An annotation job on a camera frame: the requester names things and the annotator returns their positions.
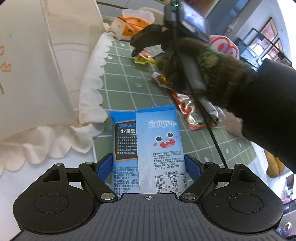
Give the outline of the black sleeved right forearm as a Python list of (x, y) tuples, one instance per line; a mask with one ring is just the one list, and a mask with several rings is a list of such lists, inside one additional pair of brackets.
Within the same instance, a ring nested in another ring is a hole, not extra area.
[(234, 92), (226, 110), (242, 120), (248, 140), (295, 172), (295, 70), (265, 60)]

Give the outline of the gloved right hand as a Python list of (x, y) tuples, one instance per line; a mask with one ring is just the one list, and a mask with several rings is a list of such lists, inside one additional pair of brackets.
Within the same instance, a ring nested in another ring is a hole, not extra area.
[[(175, 51), (188, 54), (195, 61), (189, 69), (201, 73), (207, 87), (202, 96), (220, 108), (231, 109), (231, 101), (256, 78), (257, 72), (248, 64), (217, 52), (200, 41), (181, 38), (176, 44)], [(156, 57), (156, 69), (168, 81), (167, 87), (176, 92), (191, 93), (174, 58), (170, 60), (167, 55)]]

